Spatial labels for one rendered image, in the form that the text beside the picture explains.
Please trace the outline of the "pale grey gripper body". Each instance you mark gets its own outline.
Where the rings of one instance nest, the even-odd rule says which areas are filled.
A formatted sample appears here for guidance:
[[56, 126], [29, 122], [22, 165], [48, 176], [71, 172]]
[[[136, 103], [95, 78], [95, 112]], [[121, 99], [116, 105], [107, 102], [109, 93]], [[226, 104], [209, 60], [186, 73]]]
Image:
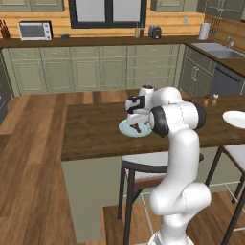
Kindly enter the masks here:
[[148, 123], [148, 114], [128, 114], [126, 120], [129, 125]]

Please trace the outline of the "light blue plate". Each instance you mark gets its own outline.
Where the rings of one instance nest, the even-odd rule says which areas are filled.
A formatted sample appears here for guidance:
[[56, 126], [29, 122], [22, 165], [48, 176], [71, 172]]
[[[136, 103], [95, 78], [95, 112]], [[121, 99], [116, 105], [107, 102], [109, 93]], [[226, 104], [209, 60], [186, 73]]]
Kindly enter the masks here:
[[141, 138], [151, 133], [151, 128], [148, 123], [144, 124], [143, 122], [141, 122], [139, 124], [139, 128], [141, 129], [141, 132], [138, 132], [136, 129], [131, 127], [128, 124], [127, 120], [123, 120], [119, 123], [119, 130], [122, 132], [122, 134], [128, 137]]

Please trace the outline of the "black stool with white seat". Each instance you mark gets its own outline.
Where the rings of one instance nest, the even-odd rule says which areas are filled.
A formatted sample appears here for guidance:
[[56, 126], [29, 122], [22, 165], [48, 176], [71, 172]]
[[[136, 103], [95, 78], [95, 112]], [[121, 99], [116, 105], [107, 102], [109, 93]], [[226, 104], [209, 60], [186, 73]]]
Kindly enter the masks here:
[[223, 145], [217, 149], [211, 169], [205, 182], [205, 185], [207, 187], [210, 185], [212, 176], [215, 172], [222, 153], [226, 154], [241, 172], [241, 177], [232, 199], [232, 203], [236, 203], [236, 208], [229, 227], [221, 242], [221, 245], [228, 245], [230, 237], [232, 236], [232, 232], [234, 231], [234, 226], [245, 204], [245, 187], [243, 186], [243, 184], [245, 183], [245, 145]]
[[129, 245], [132, 206], [143, 189], [152, 187], [149, 203], [162, 217], [160, 229], [148, 245], [194, 245], [187, 236], [188, 223], [207, 207], [211, 196], [197, 183], [199, 156], [158, 152], [122, 157], [118, 217], [125, 219], [123, 245]]

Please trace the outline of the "green kitchen island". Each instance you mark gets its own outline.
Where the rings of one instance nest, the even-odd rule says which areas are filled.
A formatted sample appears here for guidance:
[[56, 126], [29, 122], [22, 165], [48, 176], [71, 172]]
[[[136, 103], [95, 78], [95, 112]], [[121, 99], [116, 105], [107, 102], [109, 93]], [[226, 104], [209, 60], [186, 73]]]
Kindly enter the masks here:
[[78, 243], [101, 239], [100, 208], [118, 203], [121, 157], [168, 149], [154, 133], [123, 135], [125, 118], [122, 102], [67, 107], [61, 162]]

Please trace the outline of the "green lower cupboard run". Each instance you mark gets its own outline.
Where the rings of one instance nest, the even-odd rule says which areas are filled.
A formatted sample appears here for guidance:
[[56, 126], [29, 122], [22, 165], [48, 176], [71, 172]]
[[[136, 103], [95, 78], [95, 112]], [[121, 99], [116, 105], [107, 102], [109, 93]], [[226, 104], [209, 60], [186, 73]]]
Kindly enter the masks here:
[[5, 48], [16, 96], [177, 86], [182, 44]]

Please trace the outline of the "green lower cupboards beside sink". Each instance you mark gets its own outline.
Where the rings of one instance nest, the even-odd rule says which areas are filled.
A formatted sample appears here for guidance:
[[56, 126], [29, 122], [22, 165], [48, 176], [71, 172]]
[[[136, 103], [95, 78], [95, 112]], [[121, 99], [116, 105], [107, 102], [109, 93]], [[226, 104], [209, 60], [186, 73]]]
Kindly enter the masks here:
[[179, 88], [191, 97], [208, 95], [216, 63], [189, 46], [185, 48]]

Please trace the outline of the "dark bottle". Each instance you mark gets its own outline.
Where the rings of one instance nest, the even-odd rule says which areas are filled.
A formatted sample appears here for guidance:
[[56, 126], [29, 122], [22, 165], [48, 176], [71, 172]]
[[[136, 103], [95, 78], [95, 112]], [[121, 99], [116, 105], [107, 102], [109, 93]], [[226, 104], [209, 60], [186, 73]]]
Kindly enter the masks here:
[[140, 22], [138, 22], [136, 24], [135, 36], [136, 37], [143, 37], [144, 36], [144, 25]]

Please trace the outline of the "black toaster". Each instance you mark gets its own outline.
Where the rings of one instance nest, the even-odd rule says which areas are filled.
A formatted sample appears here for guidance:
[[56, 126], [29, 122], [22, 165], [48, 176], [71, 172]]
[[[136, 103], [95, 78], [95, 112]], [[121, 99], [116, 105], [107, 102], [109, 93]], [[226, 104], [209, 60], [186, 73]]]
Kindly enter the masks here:
[[162, 29], [156, 25], [150, 25], [148, 29], [148, 36], [152, 39], [160, 39], [162, 35]]

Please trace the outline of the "dark grey dishwasher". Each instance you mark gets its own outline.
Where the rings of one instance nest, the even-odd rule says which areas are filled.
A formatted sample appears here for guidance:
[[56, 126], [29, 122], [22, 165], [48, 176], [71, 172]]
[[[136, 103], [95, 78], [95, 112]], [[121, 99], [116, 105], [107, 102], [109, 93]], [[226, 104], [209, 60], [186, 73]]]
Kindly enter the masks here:
[[244, 84], [244, 77], [217, 64], [212, 77], [212, 84], [209, 95], [235, 96], [241, 93]]

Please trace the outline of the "white plate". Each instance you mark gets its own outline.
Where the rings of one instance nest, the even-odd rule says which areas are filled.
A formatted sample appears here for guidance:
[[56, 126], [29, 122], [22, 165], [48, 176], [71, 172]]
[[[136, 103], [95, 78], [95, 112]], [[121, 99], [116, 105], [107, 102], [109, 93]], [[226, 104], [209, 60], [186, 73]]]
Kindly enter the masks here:
[[245, 112], [226, 111], [222, 117], [226, 123], [237, 128], [245, 129]]

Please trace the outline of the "grey sink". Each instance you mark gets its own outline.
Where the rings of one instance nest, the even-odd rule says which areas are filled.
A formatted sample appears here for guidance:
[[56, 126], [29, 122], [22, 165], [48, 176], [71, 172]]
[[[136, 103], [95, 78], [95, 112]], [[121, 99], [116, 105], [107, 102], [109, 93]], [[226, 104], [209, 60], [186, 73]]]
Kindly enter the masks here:
[[218, 43], [192, 43], [192, 46], [217, 58], [245, 58], [245, 54]]

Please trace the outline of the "white paper towel roll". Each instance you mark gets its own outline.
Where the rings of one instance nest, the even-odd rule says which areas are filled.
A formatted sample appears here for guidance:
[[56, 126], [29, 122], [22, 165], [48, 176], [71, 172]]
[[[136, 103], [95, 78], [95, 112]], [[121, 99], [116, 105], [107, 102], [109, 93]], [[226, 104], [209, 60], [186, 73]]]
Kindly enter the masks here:
[[199, 31], [199, 40], [206, 40], [209, 36], [210, 24], [205, 22], [201, 24], [200, 31]]

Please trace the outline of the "black-framed window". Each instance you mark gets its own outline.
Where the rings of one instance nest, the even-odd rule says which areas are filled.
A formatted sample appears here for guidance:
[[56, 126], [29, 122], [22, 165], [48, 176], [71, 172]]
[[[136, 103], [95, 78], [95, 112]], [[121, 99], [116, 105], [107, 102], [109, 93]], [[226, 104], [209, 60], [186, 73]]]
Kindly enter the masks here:
[[73, 29], [145, 27], [147, 0], [68, 0]]

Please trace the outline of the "green upper cupboard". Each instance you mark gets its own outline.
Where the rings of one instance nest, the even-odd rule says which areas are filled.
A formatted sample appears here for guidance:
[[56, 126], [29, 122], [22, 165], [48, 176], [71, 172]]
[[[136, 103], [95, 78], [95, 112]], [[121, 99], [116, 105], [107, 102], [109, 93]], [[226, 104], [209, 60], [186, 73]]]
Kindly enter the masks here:
[[63, 0], [0, 0], [0, 12], [64, 11]]
[[245, 20], [245, 0], [198, 0], [196, 11], [241, 21]]
[[196, 11], [198, 0], [151, 0], [150, 9], [157, 12]]

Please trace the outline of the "hanging kitchen tools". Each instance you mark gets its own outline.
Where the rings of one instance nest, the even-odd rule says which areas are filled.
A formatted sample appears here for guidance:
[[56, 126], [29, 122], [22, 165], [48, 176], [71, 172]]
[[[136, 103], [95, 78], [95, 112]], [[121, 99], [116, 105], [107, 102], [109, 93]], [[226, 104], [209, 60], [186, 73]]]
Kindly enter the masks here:
[[221, 17], [214, 17], [212, 19], [212, 23], [211, 23], [211, 30], [210, 30], [210, 36], [215, 36], [216, 33], [218, 32], [220, 23], [222, 22], [222, 18]]

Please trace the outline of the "white microwave oven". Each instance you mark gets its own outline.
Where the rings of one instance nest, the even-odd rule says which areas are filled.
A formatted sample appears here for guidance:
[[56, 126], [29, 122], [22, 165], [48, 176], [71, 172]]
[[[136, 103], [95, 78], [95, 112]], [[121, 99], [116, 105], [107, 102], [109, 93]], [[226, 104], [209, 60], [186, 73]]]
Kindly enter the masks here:
[[21, 40], [52, 40], [54, 37], [51, 21], [20, 21], [17, 26]]

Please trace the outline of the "dark grey oven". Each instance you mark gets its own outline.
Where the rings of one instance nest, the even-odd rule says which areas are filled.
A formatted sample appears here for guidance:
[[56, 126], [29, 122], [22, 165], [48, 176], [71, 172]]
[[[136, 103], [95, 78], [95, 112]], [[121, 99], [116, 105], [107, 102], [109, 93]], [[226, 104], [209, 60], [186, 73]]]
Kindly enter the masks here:
[[0, 125], [8, 115], [8, 103], [12, 98], [12, 90], [9, 74], [4, 61], [0, 55]]

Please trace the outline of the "brown knife block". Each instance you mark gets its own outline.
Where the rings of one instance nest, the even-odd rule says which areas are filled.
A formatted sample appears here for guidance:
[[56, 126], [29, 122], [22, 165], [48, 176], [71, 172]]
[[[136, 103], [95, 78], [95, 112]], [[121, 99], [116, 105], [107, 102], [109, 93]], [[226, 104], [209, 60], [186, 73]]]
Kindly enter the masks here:
[[9, 29], [4, 20], [0, 20], [0, 32], [4, 40], [9, 40], [11, 38]]

